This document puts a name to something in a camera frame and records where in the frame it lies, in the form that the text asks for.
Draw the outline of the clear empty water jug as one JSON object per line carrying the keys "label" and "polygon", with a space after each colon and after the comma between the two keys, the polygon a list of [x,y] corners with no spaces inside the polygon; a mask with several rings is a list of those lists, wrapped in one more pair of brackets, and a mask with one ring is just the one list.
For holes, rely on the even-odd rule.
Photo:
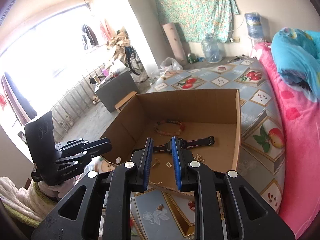
{"label": "clear empty water jug", "polygon": [[206,35],[206,37],[201,41],[201,47],[206,61],[210,63],[218,63],[222,60],[215,38]]}

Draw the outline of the brown cardboard box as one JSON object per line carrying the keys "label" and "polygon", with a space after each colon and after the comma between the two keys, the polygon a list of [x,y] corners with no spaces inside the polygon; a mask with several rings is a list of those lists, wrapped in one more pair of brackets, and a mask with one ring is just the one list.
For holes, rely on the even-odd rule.
{"label": "brown cardboard box", "polygon": [[215,138],[211,146],[191,149],[204,157],[215,176],[235,170],[240,148],[240,93],[236,89],[155,92],[134,96],[104,131],[112,150],[105,158],[119,165],[131,160],[151,138],[164,145],[172,137]]}

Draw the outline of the pink rolled mat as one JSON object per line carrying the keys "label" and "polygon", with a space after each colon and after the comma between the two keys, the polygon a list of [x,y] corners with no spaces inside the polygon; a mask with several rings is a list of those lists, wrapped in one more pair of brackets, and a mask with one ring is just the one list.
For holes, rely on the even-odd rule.
{"label": "pink rolled mat", "polygon": [[169,41],[169,44],[171,46],[175,59],[182,67],[184,67],[185,65],[187,65],[188,61],[187,61],[185,52],[183,50],[182,42],[178,35],[175,24],[167,23],[163,25],[163,29],[167,36],[167,39]]}

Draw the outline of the green floral wall cloth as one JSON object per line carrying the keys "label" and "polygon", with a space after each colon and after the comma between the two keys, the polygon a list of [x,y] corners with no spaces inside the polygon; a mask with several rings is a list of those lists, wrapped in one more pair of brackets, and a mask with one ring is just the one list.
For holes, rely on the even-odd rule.
{"label": "green floral wall cloth", "polygon": [[206,35],[219,43],[230,41],[234,16],[239,15],[235,0],[155,0],[161,25],[174,23],[182,42],[200,43]]}

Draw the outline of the blue pillow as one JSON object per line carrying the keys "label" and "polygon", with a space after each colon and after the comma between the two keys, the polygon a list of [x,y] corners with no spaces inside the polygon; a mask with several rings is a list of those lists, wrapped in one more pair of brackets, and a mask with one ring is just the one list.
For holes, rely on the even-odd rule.
{"label": "blue pillow", "polygon": [[311,90],[319,99],[319,32],[283,28],[274,35],[271,53],[285,83]]}

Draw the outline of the white fluffy towel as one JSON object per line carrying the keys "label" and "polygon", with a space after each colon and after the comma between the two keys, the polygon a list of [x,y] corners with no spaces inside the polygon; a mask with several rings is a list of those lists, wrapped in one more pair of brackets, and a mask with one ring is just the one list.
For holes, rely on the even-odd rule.
{"label": "white fluffy towel", "polygon": [[37,182],[31,181],[27,189],[18,189],[8,177],[1,177],[1,201],[12,218],[33,228],[38,227],[57,204],[40,191]]}

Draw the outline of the grey cabinet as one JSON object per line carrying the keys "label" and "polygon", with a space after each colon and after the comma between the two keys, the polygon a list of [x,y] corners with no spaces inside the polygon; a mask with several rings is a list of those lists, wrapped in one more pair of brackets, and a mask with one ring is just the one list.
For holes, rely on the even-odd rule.
{"label": "grey cabinet", "polygon": [[110,113],[116,110],[115,105],[129,93],[140,93],[128,70],[121,72],[118,76],[108,81],[100,83],[94,92]]}

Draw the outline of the fruit pattern table cover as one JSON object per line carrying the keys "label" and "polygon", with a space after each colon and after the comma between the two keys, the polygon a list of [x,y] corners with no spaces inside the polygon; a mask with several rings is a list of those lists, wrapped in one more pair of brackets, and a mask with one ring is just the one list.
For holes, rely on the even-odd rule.
{"label": "fruit pattern table cover", "polygon": [[[285,139],[276,97],[257,60],[248,59],[204,70],[165,72],[148,93],[175,90],[236,89],[240,93],[240,148],[235,170],[218,173],[223,237],[294,239],[279,217],[285,178]],[[152,153],[149,184],[132,192],[147,239],[195,238],[194,192],[177,189],[172,154]],[[162,211],[157,207],[163,204]]]}

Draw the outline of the pink floral blanket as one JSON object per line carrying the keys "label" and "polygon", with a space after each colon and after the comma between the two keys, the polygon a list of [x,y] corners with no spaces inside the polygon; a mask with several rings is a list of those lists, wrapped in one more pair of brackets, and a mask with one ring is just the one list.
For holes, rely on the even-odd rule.
{"label": "pink floral blanket", "polygon": [[255,45],[251,57],[263,65],[276,95],[286,140],[285,186],[279,214],[300,238],[319,213],[319,102],[310,91],[281,79],[270,43]]}

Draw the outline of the wheelchair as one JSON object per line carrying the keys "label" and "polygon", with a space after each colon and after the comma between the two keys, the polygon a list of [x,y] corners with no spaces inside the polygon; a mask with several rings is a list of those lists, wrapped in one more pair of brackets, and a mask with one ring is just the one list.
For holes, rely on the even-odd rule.
{"label": "wheelchair", "polygon": [[144,70],[143,64],[133,46],[125,47],[125,66],[137,76],[140,76]]}

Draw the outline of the white plastic bag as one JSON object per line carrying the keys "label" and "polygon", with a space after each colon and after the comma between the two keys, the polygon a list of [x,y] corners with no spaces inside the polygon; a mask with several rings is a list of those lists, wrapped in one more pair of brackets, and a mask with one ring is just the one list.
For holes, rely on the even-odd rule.
{"label": "white plastic bag", "polygon": [[161,64],[160,68],[164,70],[182,70],[183,67],[179,64],[176,59],[167,57]]}

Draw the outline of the gold silver chain charm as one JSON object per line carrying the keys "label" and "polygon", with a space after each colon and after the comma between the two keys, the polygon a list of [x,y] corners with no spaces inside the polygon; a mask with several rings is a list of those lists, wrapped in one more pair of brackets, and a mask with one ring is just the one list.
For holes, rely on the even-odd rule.
{"label": "gold silver chain charm", "polygon": [[204,157],[201,156],[200,154],[196,154],[196,155],[194,156],[194,159],[195,159],[196,161],[200,162],[200,163],[205,163]]}

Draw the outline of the small gold bee brooch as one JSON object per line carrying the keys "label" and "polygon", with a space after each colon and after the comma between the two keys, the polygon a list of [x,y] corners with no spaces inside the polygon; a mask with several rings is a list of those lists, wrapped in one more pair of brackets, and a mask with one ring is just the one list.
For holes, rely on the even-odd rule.
{"label": "small gold bee brooch", "polygon": [[157,210],[159,211],[162,211],[164,209],[164,205],[163,204],[160,204],[158,207],[157,207]]}

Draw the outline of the blue water jug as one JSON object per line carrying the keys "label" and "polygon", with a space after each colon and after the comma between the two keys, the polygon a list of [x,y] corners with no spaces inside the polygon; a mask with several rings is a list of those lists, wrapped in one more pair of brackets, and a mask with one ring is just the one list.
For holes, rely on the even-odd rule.
{"label": "blue water jug", "polygon": [[264,32],[260,14],[257,12],[249,12],[245,14],[245,19],[249,37],[253,39],[263,38]]}

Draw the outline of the pile of clothes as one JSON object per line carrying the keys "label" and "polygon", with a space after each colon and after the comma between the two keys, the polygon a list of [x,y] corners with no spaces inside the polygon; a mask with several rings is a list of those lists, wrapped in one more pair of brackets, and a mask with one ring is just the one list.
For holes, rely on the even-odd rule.
{"label": "pile of clothes", "polygon": [[111,59],[113,61],[120,60],[124,63],[126,58],[125,49],[131,46],[129,35],[125,28],[120,29],[116,36],[108,43],[108,50],[113,52]]}

